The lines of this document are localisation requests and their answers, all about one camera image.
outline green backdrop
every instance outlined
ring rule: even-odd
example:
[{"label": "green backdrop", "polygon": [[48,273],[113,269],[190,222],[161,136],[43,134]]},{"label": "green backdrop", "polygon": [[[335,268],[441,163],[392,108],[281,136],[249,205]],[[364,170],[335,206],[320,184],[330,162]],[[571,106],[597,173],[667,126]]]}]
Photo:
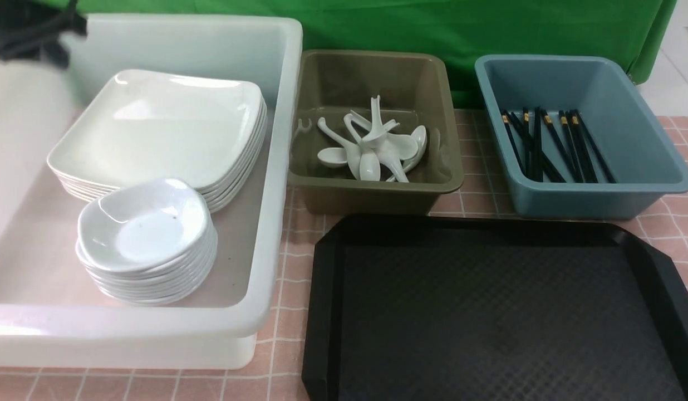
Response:
[{"label": "green backdrop", "polygon": [[[64,5],[66,0],[50,0]],[[480,106],[475,60],[489,53],[603,56],[644,82],[675,0],[81,0],[82,12],[287,16],[304,48],[440,57],[458,107]]]}]

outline black serving tray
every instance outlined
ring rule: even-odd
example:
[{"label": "black serving tray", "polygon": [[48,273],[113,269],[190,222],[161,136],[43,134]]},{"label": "black serving tray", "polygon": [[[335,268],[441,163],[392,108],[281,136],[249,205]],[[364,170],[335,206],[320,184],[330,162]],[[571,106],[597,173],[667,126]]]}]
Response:
[{"label": "black serving tray", "polygon": [[349,216],[316,244],[321,400],[688,401],[688,293],[611,224]]}]

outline chopstick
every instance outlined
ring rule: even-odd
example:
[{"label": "chopstick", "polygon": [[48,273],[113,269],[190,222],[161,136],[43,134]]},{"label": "chopstick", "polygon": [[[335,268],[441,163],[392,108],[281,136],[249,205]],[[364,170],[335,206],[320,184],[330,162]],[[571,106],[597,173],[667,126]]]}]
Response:
[{"label": "chopstick", "polygon": [[584,174],[584,181],[586,183],[598,183],[599,180],[596,178],[594,165],[591,163],[591,157],[589,157],[589,150],[586,148],[586,141],[583,134],[581,134],[579,120],[575,119],[569,111],[565,113],[565,116],[567,117],[567,122],[571,122],[572,139],[575,140],[576,148],[579,152],[579,165]]},{"label": "chopstick", "polygon": [[556,146],[559,154],[562,157],[562,160],[564,160],[564,164],[567,166],[567,169],[571,173],[572,178],[574,178],[575,183],[583,183],[584,180],[581,178],[578,168],[574,167],[574,163],[572,162],[572,159],[570,158],[569,153],[564,148],[564,145],[562,144],[562,140],[559,137],[559,134],[557,134],[557,129],[554,127],[554,123],[552,122],[551,117],[549,114],[547,114],[547,110],[542,109],[542,114],[543,114],[543,120],[544,124],[547,125],[547,129],[549,130],[549,133],[552,137],[552,142],[554,142],[554,145]]},{"label": "chopstick", "polygon": [[544,175],[542,173],[542,116],[540,115],[540,108],[534,109],[534,179],[542,182]]},{"label": "chopstick", "polygon": [[[514,127],[515,131],[517,131],[517,135],[519,135],[519,137],[522,138],[522,142],[524,142],[525,147],[531,149],[534,142],[534,140],[532,139],[532,135],[529,134],[529,131],[524,130],[524,125],[522,125],[522,122],[515,113],[506,113],[506,115],[507,119],[509,119],[510,123],[512,124],[512,127]],[[559,170],[557,170],[557,168],[554,167],[554,165],[549,160],[547,155],[544,154],[544,152],[542,152],[542,168],[549,177],[549,180],[553,183],[566,182],[566,180],[564,180],[564,177],[559,173]]]},{"label": "chopstick", "polygon": [[591,145],[591,150],[594,151],[596,160],[598,160],[599,165],[601,165],[601,170],[603,170],[604,172],[606,181],[612,184],[616,183],[616,178],[614,178],[613,174],[611,173],[611,170],[609,169],[609,166],[606,163],[606,159],[604,159],[603,155],[601,155],[599,147],[596,145],[596,142],[594,142],[594,139],[591,137],[591,132],[589,132],[589,130],[586,128],[586,124],[584,124],[584,121],[581,119],[581,114],[579,114],[578,110],[572,110],[572,119],[578,119],[579,125],[581,126],[581,131],[584,133],[584,136],[589,141],[589,145]]},{"label": "chopstick", "polygon": [[512,150],[515,151],[515,158],[517,159],[517,164],[520,166],[520,170],[522,170],[522,173],[524,175],[527,175],[525,172],[524,167],[522,166],[522,160],[520,159],[520,154],[517,152],[517,145],[515,145],[515,138],[512,137],[512,131],[510,130],[510,121],[507,119],[507,116],[505,115],[507,112],[504,110],[500,111],[500,114],[502,115],[502,122],[505,124],[505,129],[507,130],[507,138],[510,140],[510,144],[512,145]]},{"label": "chopstick", "polygon": [[[524,120],[524,131],[529,134],[529,111],[527,107],[522,109],[522,119]],[[532,167],[532,145],[528,145],[524,140],[522,141],[524,145],[524,170],[527,171],[527,178],[530,180],[534,179],[534,172]]]},{"label": "chopstick", "polygon": [[576,151],[576,144],[574,142],[574,138],[571,135],[571,129],[569,128],[569,123],[566,119],[566,116],[564,114],[563,110],[559,111],[559,119],[562,122],[562,129],[564,130],[564,137],[566,139],[567,147],[569,148],[569,157],[571,158],[571,162],[573,165],[573,171],[576,174],[577,178],[579,178],[579,182],[583,183],[584,182],[584,175],[581,172],[581,165],[579,163],[579,154]]}]

